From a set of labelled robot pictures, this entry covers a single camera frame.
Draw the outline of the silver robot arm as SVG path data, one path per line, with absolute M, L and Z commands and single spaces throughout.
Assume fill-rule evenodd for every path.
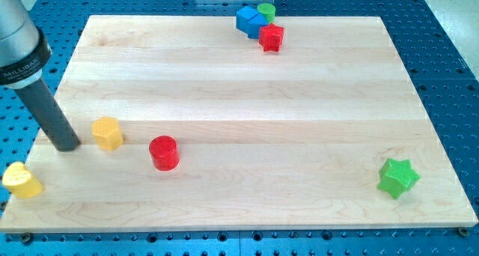
M 36 82 L 51 54 L 21 0 L 1 0 L 1 84 L 20 89 Z

